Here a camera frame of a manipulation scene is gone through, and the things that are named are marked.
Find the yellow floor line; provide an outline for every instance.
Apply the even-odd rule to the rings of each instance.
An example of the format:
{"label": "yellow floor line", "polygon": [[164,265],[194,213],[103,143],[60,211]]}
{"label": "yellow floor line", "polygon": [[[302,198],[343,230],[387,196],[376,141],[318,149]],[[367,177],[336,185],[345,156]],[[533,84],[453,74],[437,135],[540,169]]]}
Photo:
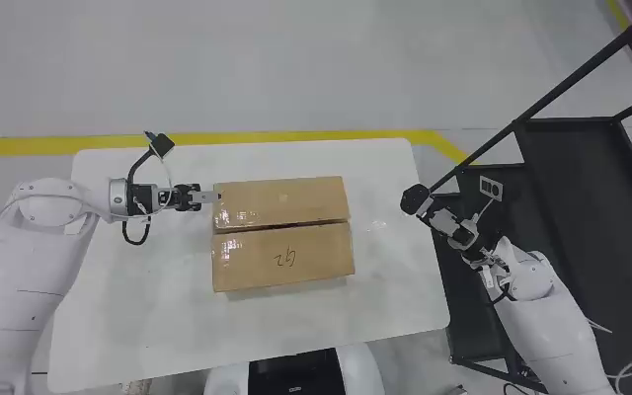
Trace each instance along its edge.
{"label": "yellow floor line", "polygon": [[617,2],[617,0],[605,0],[605,2],[614,16],[616,23],[619,25],[619,28],[621,28],[621,31],[624,31],[628,26],[630,26],[631,22],[621,9],[621,5]]}
{"label": "yellow floor line", "polygon": [[[365,138],[406,138],[413,145],[429,145],[454,162],[467,154],[435,130],[354,130],[354,131],[256,131],[221,133],[171,133],[177,145],[239,144]],[[145,137],[137,135],[99,135],[75,137],[3,137],[0,156],[74,155],[82,149],[142,147]]]}

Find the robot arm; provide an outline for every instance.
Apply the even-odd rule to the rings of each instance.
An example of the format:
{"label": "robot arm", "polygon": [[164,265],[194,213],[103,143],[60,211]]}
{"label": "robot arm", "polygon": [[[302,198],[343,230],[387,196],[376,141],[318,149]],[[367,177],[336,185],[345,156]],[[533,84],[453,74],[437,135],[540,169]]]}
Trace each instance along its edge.
{"label": "robot arm", "polygon": [[[112,223],[163,209],[197,211],[219,198],[198,184],[135,184],[135,169],[152,155],[162,160],[173,147],[164,134],[148,137],[150,149],[127,179],[105,179],[92,190],[58,179],[22,183],[0,211],[0,394],[31,392],[31,359],[41,331],[75,281],[99,218]],[[64,234],[73,222],[79,230]],[[130,241],[124,230],[123,236],[134,245],[146,238]]]}
{"label": "robot arm", "polygon": [[525,253],[507,237],[488,251],[478,215],[460,218],[422,185],[406,190],[400,205],[480,273],[513,346],[549,393],[614,395],[587,318],[543,254]]}

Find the cardboard box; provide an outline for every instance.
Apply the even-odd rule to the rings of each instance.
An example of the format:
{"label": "cardboard box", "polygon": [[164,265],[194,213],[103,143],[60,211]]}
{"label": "cardboard box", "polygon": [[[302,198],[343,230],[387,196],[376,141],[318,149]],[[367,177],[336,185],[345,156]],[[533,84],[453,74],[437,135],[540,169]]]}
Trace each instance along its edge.
{"label": "cardboard box", "polygon": [[215,184],[215,233],[349,219],[342,177]]}
{"label": "cardboard box", "polygon": [[216,292],[356,272],[346,222],[218,234],[212,244]]}
{"label": "cardboard box", "polygon": [[341,177],[216,184],[216,292],[352,275]]}

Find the black pole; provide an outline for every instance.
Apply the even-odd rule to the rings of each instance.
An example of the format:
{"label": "black pole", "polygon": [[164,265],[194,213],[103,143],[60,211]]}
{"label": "black pole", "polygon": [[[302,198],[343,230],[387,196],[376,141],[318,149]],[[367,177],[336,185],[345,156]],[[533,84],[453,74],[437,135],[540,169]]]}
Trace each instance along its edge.
{"label": "black pole", "polygon": [[532,389],[533,391],[537,391],[542,394],[548,394],[546,387],[542,383],[538,383],[535,381],[531,381],[528,378],[522,376],[515,376],[507,374],[503,371],[495,370],[491,367],[484,366],[482,364],[474,363],[470,360],[465,359],[460,356],[452,356],[452,363],[458,364],[461,366],[465,366],[472,370],[479,371],[481,373],[490,375],[492,377],[500,378],[501,380],[508,381],[512,384],[521,385],[522,387]]}
{"label": "black pole", "polygon": [[624,119],[626,119],[626,118],[628,118],[630,116],[632,116],[632,106],[630,106],[627,109],[623,110],[621,113],[617,114],[613,118],[617,122],[621,122],[622,120],[624,120]]}
{"label": "black pole", "polygon": [[478,159],[481,155],[487,152],[494,145],[498,144],[502,139],[507,137],[514,131],[514,127],[522,123],[528,119],[531,119],[537,113],[542,111],[546,106],[550,105],[555,99],[560,97],[564,92],[568,91],[573,85],[577,84],[582,78],[589,75],[593,70],[598,68],[604,61],[606,61],[610,56],[615,54],[619,49],[624,47],[627,44],[632,43],[632,26],[626,29],[622,34],[617,36],[614,40],[612,40],[608,45],[606,45],[602,50],[597,52],[593,57],[591,57],[586,63],[581,65],[577,70],[575,70],[571,75],[566,77],[566,79],[555,88],[551,89],[549,93],[544,95],[540,100],[535,102],[535,104],[529,107],[524,113],[522,113],[518,118],[514,119],[510,124],[505,126],[503,130],[499,131],[494,137],[492,137],[485,144],[481,145],[479,149],[474,151],[470,156],[468,156],[463,162],[459,163],[454,169],[450,170],[445,176],[441,177],[439,181],[434,183],[431,187],[431,192],[436,191],[439,187],[449,181],[454,175],[461,171],[464,167],[469,165]]}

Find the white cable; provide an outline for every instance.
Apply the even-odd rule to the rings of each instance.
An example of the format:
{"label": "white cable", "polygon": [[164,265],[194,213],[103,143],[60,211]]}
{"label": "white cable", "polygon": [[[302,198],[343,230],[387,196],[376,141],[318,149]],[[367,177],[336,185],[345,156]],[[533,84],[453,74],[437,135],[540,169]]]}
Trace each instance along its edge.
{"label": "white cable", "polygon": [[490,204],[492,204],[492,201],[494,201],[493,198],[490,198],[490,201],[487,202],[487,204],[485,204],[485,207],[483,207],[483,209],[481,210],[481,212],[475,213],[474,216],[472,217],[472,221],[474,223],[478,223],[478,220],[481,219],[481,217],[483,216],[483,212],[485,212],[485,210],[487,209],[487,207],[490,206]]}
{"label": "white cable", "polygon": [[621,394],[621,388],[620,388],[620,384],[621,384],[621,379],[624,377],[629,377],[630,375],[632,375],[632,373],[626,373],[628,370],[630,370],[630,368],[632,368],[632,362],[626,364],[620,371],[619,374],[617,374],[614,377],[610,377],[610,378],[614,378],[614,390],[616,391],[617,394]]}
{"label": "white cable", "polygon": [[[172,194],[173,194],[173,183],[171,181],[171,173],[169,172],[169,168],[167,167],[167,164],[163,161],[163,159],[160,157],[160,155],[158,155],[158,152],[156,151],[156,148],[154,148],[152,143],[149,143],[149,147],[151,148],[152,151],[154,151],[154,154],[156,154],[156,157],[158,158],[158,160],[160,160],[160,163],[162,164],[163,168],[165,169],[165,173],[167,175],[167,183],[169,184],[169,195],[167,196],[167,202],[165,202],[165,204],[161,205],[159,209],[157,209],[156,211],[151,212],[149,214],[120,215],[120,214],[108,213],[108,215],[116,217],[116,218],[127,218],[127,219],[145,218],[147,216],[154,216],[154,215],[158,214],[160,211],[164,210],[165,207],[167,206],[167,204],[169,203],[169,201],[171,201],[171,197],[172,197]],[[18,198],[14,198],[13,200],[9,201],[4,207],[2,207],[2,209],[0,209],[0,216],[2,216],[2,214],[10,206],[12,206],[16,202],[18,202],[20,200],[24,200],[26,198],[71,198],[73,200],[80,201],[82,204],[92,208],[94,211],[96,211],[97,214],[100,213],[100,211],[98,209],[96,209],[95,207],[93,207],[92,205],[87,203],[82,197],[69,197],[69,196],[61,196],[61,195],[53,195],[53,194],[32,194],[32,195],[29,195],[27,197],[18,197]]]}
{"label": "white cable", "polygon": [[114,216],[116,218],[127,218],[127,219],[144,218],[144,217],[148,217],[148,216],[154,216],[157,213],[159,213],[160,211],[164,210],[165,207],[167,206],[167,204],[169,203],[169,201],[171,201],[171,196],[173,194],[173,183],[171,182],[171,172],[169,172],[169,168],[167,167],[167,164],[162,159],[162,157],[160,155],[158,155],[158,151],[156,151],[156,148],[154,148],[153,142],[149,143],[149,148],[151,148],[151,150],[154,151],[154,154],[156,154],[156,158],[158,158],[158,160],[162,164],[163,169],[165,169],[165,174],[167,175],[167,183],[169,184],[169,195],[167,196],[167,201],[165,202],[165,204],[161,205],[160,208],[158,208],[156,211],[154,211],[152,213],[149,213],[149,214],[146,214],[146,215],[145,214],[143,214],[143,215],[110,214],[111,216]]}
{"label": "white cable", "polygon": [[610,331],[609,329],[607,329],[606,327],[602,325],[597,324],[595,321],[591,320],[590,318],[588,317],[585,317],[585,318],[589,322],[589,325],[592,326],[593,328],[599,329],[600,331],[607,332],[609,334],[612,333],[612,331]]}

